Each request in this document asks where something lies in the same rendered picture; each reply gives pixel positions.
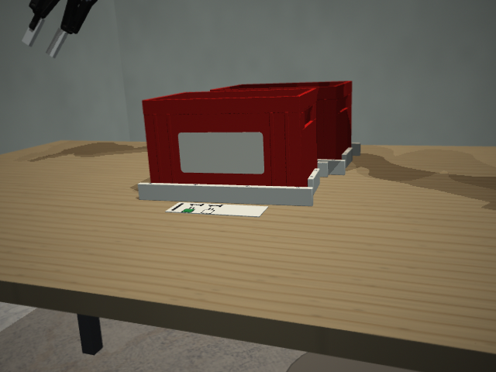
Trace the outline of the dark red crate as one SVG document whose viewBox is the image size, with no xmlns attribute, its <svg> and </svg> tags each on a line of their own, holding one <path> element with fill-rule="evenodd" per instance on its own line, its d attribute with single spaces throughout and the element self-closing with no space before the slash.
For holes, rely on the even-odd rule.
<svg viewBox="0 0 496 372">
<path fill-rule="evenodd" d="M 210 91 L 299 88 L 317 88 L 318 159 L 342 160 L 342 154 L 351 147 L 352 81 L 239 84 Z"/>
<path fill-rule="evenodd" d="M 317 88 L 183 92 L 142 100 L 150 183 L 308 187 Z"/>
</svg>

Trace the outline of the white paper strip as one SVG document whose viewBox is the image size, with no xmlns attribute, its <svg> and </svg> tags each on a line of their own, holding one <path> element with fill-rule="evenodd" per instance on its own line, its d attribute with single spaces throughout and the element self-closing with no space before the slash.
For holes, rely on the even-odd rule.
<svg viewBox="0 0 496 372">
<path fill-rule="evenodd" d="M 267 208 L 268 206 L 178 202 L 176 205 L 169 208 L 165 212 L 260 217 Z"/>
</svg>

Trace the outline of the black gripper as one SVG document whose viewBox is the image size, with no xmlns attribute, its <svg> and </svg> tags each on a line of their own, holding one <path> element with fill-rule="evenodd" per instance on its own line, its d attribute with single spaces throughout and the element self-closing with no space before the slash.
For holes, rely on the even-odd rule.
<svg viewBox="0 0 496 372">
<path fill-rule="evenodd" d="M 33 13 L 35 13 L 35 15 L 31 23 L 29 24 L 29 28 L 27 29 L 25 36 L 22 39 L 25 44 L 32 47 L 45 22 L 44 19 L 59 1 L 60 0 L 31 0 L 29 7 L 33 10 Z M 79 32 L 91 7 L 97 1 L 98 0 L 67 0 L 66 9 L 64 11 L 62 23 L 60 25 L 61 29 L 58 28 L 55 36 L 53 37 L 46 51 L 48 55 L 56 58 L 62 44 L 67 37 L 67 34 L 77 34 Z"/>
</svg>

